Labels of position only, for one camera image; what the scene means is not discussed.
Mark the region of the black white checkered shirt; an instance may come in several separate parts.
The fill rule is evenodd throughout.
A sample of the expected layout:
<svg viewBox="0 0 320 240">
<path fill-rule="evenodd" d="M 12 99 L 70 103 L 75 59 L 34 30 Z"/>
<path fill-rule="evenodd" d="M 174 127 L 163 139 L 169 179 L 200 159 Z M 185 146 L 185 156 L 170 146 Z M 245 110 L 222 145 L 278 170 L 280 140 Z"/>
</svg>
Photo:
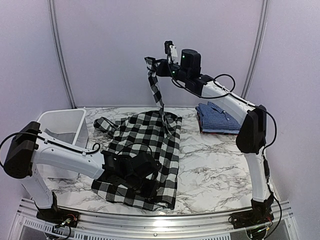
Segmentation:
<svg viewBox="0 0 320 240">
<path fill-rule="evenodd" d="M 170 75 L 165 59 L 145 57 L 148 82 L 156 110 L 145 111 L 112 122 L 106 117 L 93 126 L 108 137 L 104 153 L 109 161 L 124 167 L 122 176 L 109 169 L 110 176 L 96 179 L 91 190 L 111 203 L 147 211 L 175 208 L 182 118 L 165 111 L 157 71 Z"/>
</svg>

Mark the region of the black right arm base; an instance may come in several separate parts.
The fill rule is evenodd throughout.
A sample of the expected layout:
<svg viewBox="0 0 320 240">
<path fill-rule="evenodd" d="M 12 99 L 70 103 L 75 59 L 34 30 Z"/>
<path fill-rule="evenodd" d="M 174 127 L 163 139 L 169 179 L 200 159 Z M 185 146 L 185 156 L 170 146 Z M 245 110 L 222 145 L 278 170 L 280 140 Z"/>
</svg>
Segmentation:
<svg viewBox="0 0 320 240">
<path fill-rule="evenodd" d="M 251 199 L 251 210 L 234 212 L 230 215 L 228 221 L 234 229 L 272 222 L 274 215 L 271 206 L 274 200 L 273 194 L 262 202 Z"/>
</svg>

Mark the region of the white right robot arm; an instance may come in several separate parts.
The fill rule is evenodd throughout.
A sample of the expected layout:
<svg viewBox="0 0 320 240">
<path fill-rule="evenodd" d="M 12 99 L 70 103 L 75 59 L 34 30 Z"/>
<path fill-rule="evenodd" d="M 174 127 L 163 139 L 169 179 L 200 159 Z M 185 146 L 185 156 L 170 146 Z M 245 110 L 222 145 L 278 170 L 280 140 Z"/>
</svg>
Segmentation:
<svg viewBox="0 0 320 240">
<path fill-rule="evenodd" d="M 166 50 L 166 58 L 155 59 L 147 56 L 144 61 L 148 80 L 158 84 L 158 77 L 170 77 L 179 87 L 192 95 L 213 101 L 227 111 L 239 124 L 236 146 L 245 156 L 251 183 L 252 203 L 273 202 L 275 197 L 269 179 L 270 169 L 265 156 L 267 117 L 271 114 L 263 105 L 254 105 L 221 85 L 216 77 L 201 73 L 201 55 L 192 49 L 183 49 L 180 63 L 175 55 Z"/>
</svg>

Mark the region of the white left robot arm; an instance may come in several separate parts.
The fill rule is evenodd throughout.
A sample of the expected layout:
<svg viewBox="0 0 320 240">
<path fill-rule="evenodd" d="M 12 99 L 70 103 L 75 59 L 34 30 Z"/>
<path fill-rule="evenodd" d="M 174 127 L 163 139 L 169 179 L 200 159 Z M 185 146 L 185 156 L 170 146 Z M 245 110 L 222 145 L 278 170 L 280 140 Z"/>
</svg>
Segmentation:
<svg viewBox="0 0 320 240">
<path fill-rule="evenodd" d="M 63 211 L 55 205 L 54 194 L 39 174 L 38 164 L 77 172 L 102 183 L 122 185 L 146 199 L 157 194 L 161 164 L 146 151 L 131 157 L 73 146 L 41 131 L 36 121 L 5 140 L 11 143 L 1 167 L 8 176 L 21 180 L 36 206 L 53 223 L 63 219 Z"/>
</svg>

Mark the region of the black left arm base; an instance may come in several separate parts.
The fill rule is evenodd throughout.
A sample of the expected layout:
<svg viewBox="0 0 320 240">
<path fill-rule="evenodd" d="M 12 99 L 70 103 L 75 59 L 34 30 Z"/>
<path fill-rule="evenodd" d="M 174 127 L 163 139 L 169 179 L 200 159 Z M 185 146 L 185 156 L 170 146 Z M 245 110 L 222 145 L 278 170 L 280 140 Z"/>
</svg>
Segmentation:
<svg viewBox="0 0 320 240">
<path fill-rule="evenodd" d="M 56 194 L 52 191 L 51 195 L 52 205 L 50 206 L 50 208 L 39 208 L 37 205 L 35 205 L 37 208 L 36 217 L 40 220 L 54 223 L 58 225 L 58 227 L 61 227 L 64 221 L 70 219 L 70 222 L 66 223 L 65 225 L 68 225 L 72 228 L 76 228 L 79 222 L 80 213 L 75 210 L 69 210 L 58 207 Z"/>
</svg>

